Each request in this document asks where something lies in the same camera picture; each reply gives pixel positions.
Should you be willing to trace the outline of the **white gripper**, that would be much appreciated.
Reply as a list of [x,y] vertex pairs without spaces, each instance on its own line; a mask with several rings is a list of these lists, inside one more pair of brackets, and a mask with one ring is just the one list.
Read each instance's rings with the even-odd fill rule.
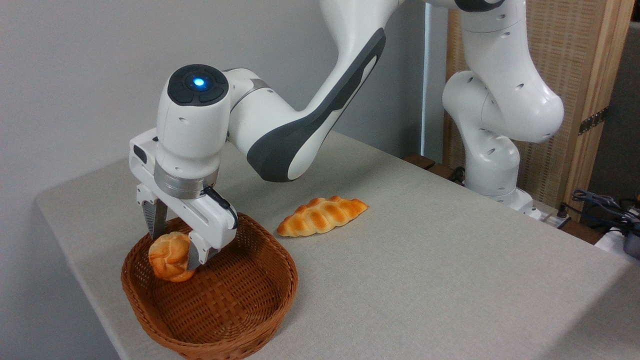
[[189,237],[187,270],[206,264],[236,236],[234,209],[224,209],[214,198],[204,194],[194,199],[179,199],[158,187],[155,178],[156,129],[143,132],[129,142],[129,167],[140,182],[136,201],[142,208],[148,233],[155,240],[166,233],[167,211],[180,217],[192,231]]

